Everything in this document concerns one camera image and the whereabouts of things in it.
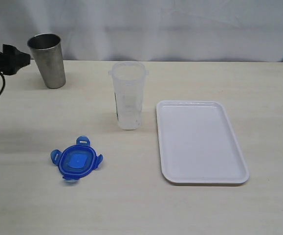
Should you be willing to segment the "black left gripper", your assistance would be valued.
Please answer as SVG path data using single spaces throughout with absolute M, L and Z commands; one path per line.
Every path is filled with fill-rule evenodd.
M 0 72 L 4 75 L 15 75 L 18 70 L 30 65 L 30 54 L 19 51 L 16 47 L 3 44 L 0 51 Z

